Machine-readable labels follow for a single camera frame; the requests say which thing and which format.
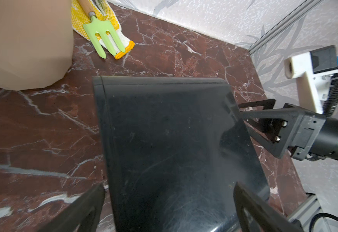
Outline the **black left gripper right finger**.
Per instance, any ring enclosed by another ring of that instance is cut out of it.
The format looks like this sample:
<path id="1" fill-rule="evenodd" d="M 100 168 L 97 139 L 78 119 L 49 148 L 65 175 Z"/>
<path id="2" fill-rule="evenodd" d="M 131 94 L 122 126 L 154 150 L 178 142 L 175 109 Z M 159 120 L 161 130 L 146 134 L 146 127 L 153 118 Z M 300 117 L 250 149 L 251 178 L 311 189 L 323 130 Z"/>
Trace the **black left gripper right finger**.
<path id="1" fill-rule="evenodd" d="M 243 232 L 252 231 L 248 215 L 264 232 L 301 232 L 303 230 L 297 224 L 288 222 L 285 217 L 240 182 L 237 182 L 234 187 L 233 198 Z"/>

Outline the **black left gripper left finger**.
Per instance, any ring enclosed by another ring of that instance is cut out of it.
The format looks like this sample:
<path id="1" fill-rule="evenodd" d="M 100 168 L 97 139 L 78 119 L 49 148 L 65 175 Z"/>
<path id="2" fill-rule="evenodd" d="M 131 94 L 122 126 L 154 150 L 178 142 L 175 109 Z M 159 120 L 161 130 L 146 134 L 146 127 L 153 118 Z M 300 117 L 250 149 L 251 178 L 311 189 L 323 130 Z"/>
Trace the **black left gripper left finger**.
<path id="1" fill-rule="evenodd" d="M 94 185 L 38 231 L 95 232 L 100 221 L 104 200 L 104 186 Z"/>

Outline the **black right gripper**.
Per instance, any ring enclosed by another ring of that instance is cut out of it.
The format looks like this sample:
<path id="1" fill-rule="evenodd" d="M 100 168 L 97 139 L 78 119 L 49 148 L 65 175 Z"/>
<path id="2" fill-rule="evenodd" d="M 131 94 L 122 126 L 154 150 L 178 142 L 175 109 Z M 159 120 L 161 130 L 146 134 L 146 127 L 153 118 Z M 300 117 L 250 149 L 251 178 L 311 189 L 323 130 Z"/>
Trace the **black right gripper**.
<path id="1" fill-rule="evenodd" d="M 248 122 L 247 131 L 275 158 L 283 158 L 289 150 L 291 158 L 303 161 L 324 126 L 326 116 L 290 103 L 274 108 L 275 103 L 275 99 L 239 103 L 242 118 Z"/>

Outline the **black drawer cabinet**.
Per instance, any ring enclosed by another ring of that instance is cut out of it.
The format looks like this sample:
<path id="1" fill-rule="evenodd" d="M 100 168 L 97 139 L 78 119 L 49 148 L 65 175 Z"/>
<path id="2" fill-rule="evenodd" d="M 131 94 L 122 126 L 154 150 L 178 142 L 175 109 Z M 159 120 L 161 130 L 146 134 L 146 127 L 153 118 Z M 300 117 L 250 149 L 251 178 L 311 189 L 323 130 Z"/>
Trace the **black drawer cabinet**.
<path id="1" fill-rule="evenodd" d="M 268 181 L 221 78 L 93 78 L 119 232 L 237 231 L 233 190 Z"/>

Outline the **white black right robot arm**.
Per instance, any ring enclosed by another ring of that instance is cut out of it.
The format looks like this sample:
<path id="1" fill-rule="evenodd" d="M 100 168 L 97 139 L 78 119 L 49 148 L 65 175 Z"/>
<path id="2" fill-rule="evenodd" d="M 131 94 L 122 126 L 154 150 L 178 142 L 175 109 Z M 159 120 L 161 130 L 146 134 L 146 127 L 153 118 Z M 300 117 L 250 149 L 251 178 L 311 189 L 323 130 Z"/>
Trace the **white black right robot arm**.
<path id="1" fill-rule="evenodd" d="M 278 159 L 289 151 L 299 161 L 338 161 L 338 119 L 289 103 L 280 109 L 274 105 L 274 99 L 238 105 L 256 142 Z"/>

